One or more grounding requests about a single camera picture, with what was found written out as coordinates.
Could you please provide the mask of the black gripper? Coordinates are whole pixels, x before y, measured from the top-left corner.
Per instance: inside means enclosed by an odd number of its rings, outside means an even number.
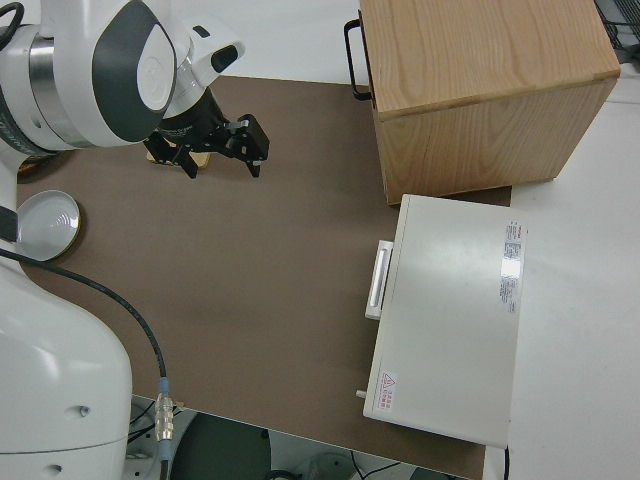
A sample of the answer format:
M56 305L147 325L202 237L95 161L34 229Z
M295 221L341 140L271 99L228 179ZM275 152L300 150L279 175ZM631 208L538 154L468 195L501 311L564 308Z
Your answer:
M198 165L190 150L225 151L258 178L262 163L268 159L270 141L252 114L229 122L211 90L206 89L189 109L164 118L143 144L154 163L179 166L191 179L196 178Z

